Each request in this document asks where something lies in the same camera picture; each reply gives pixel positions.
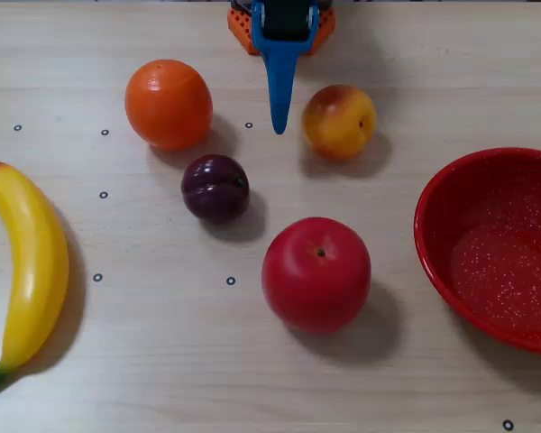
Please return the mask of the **blue gripper with motor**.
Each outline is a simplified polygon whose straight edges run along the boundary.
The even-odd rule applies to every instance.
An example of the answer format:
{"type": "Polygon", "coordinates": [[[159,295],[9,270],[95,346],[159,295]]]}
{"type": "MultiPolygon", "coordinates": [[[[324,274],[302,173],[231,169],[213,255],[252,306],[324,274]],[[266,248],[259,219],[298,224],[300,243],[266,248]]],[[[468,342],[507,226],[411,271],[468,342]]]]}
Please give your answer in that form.
{"type": "Polygon", "coordinates": [[[283,134],[289,119],[298,53],[310,51],[316,38],[318,1],[253,1],[251,12],[252,43],[258,51],[266,51],[263,60],[272,126],[276,134],[283,134]]]}

